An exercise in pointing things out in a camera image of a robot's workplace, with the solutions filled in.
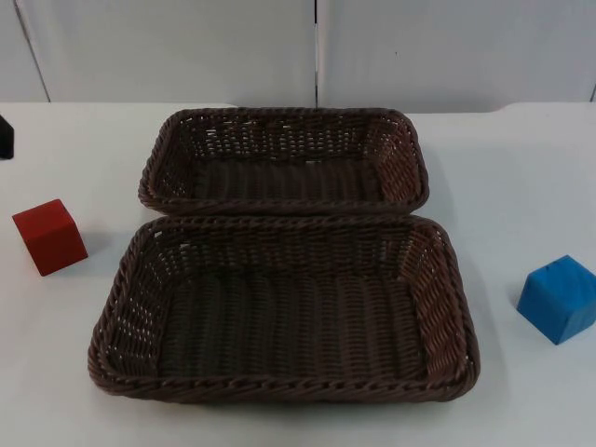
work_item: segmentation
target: blue block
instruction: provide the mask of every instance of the blue block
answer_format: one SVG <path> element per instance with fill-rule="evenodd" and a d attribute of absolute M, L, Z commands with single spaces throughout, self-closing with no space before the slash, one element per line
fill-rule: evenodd
<path fill-rule="evenodd" d="M 528 275 L 518 311 L 558 345 L 596 320 L 596 277 L 563 256 Z"/>

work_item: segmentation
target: white table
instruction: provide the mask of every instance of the white table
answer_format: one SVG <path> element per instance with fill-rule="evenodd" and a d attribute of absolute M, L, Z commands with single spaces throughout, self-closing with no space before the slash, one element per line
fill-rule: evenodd
<path fill-rule="evenodd" d="M 569 253 L 596 271 L 596 104 L 412 115 L 430 176 L 420 214 L 449 232 L 481 345 L 450 403 L 181 406 L 103 394 L 87 348 L 118 261 L 157 216 L 137 186 L 161 122 L 188 104 L 0 104 L 3 445 L 592 446 L 596 328 L 555 346 L 515 310 L 525 276 Z M 10 216 L 62 199 L 89 258 L 41 278 Z"/>

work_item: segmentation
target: brown wicker basket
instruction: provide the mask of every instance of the brown wicker basket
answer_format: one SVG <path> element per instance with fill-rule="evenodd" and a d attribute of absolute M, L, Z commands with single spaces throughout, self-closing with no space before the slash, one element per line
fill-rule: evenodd
<path fill-rule="evenodd" d="M 480 363 L 435 223 L 195 217 L 132 239 L 88 368 L 139 399 L 374 402 L 454 399 Z"/>
<path fill-rule="evenodd" d="M 428 179 L 394 110 L 183 110 L 159 132 L 139 198 L 170 215 L 408 213 Z"/>

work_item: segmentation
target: wooden block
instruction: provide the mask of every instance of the wooden block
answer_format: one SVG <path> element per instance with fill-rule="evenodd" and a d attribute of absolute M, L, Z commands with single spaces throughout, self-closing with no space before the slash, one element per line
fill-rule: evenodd
<path fill-rule="evenodd" d="M 528 276 L 518 310 L 558 345 L 596 320 L 596 277 L 563 256 Z"/>
<path fill-rule="evenodd" d="M 12 219 L 42 277 L 87 258 L 76 223 L 59 199 Z"/>

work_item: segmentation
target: red block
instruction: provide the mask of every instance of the red block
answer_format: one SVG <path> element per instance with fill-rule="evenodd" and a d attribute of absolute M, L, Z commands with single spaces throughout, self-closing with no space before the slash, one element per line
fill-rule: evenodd
<path fill-rule="evenodd" d="M 76 223 L 58 198 L 12 220 L 42 277 L 87 258 Z"/>

